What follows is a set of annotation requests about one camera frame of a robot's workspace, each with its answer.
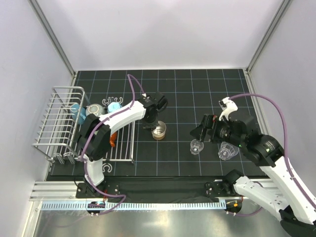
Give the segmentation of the orange black ceramic cup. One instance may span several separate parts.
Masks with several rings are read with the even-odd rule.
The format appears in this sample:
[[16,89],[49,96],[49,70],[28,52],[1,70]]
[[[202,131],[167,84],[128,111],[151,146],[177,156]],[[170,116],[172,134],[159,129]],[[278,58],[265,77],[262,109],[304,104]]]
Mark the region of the orange black ceramic cup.
[[111,147],[115,147],[115,146],[116,146],[117,136],[118,136],[118,133],[117,133],[117,132],[113,133],[113,134],[110,136],[110,145],[111,145]]

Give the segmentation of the light blue tall mug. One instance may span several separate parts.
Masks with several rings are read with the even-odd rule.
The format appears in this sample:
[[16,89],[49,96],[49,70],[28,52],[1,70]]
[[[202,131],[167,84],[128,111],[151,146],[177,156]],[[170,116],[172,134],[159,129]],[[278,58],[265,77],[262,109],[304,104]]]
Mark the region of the light blue tall mug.
[[111,102],[107,106],[107,112],[112,113],[112,112],[119,110],[120,108],[122,108],[122,105],[119,102]]

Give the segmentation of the large clear plastic cup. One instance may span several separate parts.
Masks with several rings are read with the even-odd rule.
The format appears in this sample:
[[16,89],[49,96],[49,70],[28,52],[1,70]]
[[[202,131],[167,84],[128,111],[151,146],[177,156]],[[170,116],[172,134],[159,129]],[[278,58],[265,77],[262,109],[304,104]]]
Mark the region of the large clear plastic cup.
[[234,146],[227,142],[222,142],[219,151],[218,156],[221,160],[230,160],[237,156],[239,154],[239,147]]

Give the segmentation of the small clear glass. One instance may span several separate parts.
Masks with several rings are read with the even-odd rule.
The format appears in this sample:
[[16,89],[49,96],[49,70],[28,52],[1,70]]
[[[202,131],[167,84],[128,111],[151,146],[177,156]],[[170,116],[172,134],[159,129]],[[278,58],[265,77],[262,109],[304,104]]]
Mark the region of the small clear glass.
[[190,152],[192,155],[198,155],[204,149],[204,143],[196,139],[190,142]]

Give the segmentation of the steel tumbler cup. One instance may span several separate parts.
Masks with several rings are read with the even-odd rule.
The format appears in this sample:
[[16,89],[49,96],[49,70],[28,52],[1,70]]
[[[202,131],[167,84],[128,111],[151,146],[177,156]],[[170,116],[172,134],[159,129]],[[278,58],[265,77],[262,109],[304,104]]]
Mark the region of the steel tumbler cup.
[[158,121],[158,125],[152,129],[152,137],[155,140],[162,140],[165,137],[165,133],[166,133],[166,124],[163,121]]

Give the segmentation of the blue ceramic mug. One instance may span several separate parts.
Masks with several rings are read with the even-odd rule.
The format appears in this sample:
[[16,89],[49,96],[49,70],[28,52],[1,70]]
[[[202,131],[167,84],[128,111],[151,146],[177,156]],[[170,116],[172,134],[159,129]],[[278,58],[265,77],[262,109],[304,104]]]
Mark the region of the blue ceramic mug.
[[78,125],[82,125],[86,119],[86,109],[78,103],[73,103],[70,107],[72,119],[77,121]]

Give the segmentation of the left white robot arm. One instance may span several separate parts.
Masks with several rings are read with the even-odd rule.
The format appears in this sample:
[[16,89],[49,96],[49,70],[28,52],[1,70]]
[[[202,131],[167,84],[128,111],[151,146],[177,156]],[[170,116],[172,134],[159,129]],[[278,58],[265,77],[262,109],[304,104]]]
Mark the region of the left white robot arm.
[[87,192],[94,198],[115,197],[104,192],[103,158],[111,150],[111,136],[130,123],[141,121],[144,129],[158,126],[158,114],[165,110],[168,99],[161,92],[133,97],[127,105],[105,115],[86,117],[76,143],[81,149],[80,161],[84,164]]

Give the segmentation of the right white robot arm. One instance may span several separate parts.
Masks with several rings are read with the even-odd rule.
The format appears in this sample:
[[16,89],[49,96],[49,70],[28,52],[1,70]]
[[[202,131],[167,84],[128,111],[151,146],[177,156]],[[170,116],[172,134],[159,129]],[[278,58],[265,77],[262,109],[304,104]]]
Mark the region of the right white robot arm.
[[294,176],[291,164],[285,162],[285,151],[270,135],[257,128],[255,119],[223,119],[205,114],[199,126],[190,135],[203,142],[209,135],[210,142],[227,142],[239,148],[241,153],[259,167],[277,186],[281,196],[275,195],[251,181],[237,170],[223,178],[223,192],[229,196],[245,196],[275,216],[282,228],[292,237],[316,235],[316,199],[308,201],[305,185],[298,188],[301,180]]

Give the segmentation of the grey ceramic mug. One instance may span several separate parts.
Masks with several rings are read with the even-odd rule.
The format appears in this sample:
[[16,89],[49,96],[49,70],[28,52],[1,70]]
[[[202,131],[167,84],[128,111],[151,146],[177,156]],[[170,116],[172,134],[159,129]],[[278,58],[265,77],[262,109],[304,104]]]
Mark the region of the grey ceramic mug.
[[105,109],[100,104],[91,104],[87,106],[85,110],[85,115],[88,116],[90,114],[94,114],[95,116],[99,117],[105,114]]

